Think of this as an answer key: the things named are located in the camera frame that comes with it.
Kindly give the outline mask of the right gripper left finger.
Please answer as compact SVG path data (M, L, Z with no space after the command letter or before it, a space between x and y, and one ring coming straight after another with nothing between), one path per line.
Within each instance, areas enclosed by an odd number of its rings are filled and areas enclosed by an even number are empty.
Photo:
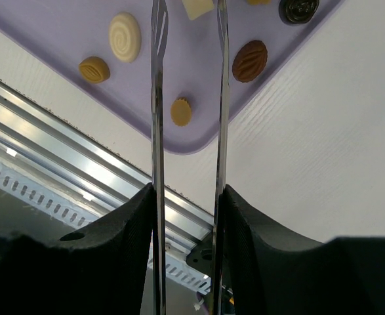
M0 232L0 314L139 314L155 192L57 241Z

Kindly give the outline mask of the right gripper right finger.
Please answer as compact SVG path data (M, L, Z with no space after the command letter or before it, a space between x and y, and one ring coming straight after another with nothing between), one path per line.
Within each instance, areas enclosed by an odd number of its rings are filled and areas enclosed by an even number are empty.
M226 247L238 314L385 314L385 237L326 243L223 194Z

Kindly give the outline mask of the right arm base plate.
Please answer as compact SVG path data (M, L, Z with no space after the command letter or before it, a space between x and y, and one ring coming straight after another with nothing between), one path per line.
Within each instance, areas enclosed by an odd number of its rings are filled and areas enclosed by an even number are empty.
M186 257L186 264L197 271L210 275L212 266L212 238L209 236L199 242Z

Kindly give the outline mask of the metal tongs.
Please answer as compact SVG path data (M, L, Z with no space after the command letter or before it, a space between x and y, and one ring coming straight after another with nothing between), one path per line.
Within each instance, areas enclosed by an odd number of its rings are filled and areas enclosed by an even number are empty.
M224 252L224 211L222 209L222 195L226 187L228 122L230 109L230 46L228 6L226 1L219 1L217 3L217 20L219 42L222 51L222 73L211 260L210 314L222 313L222 260ZM163 58L167 45L169 14L165 1L153 2L151 27L152 184L157 198L157 213L153 222L152 245L154 312L155 314L166 314Z

